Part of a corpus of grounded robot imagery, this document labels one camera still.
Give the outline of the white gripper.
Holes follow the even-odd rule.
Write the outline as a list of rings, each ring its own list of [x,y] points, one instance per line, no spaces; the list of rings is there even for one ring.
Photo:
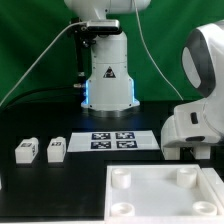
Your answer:
[[[166,160],[179,160],[180,149],[191,147],[195,159],[209,159],[211,147],[224,143],[224,133],[206,120],[206,100],[178,105],[161,130],[161,150]]]

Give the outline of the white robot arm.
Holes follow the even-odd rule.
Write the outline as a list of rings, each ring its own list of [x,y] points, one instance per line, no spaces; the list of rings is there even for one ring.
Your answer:
[[[195,27],[179,44],[180,29],[147,25],[152,0],[64,0],[91,41],[90,76],[81,107],[120,115],[143,100],[181,102],[161,128],[160,147],[178,160],[189,147],[197,159],[224,141],[224,20]]]

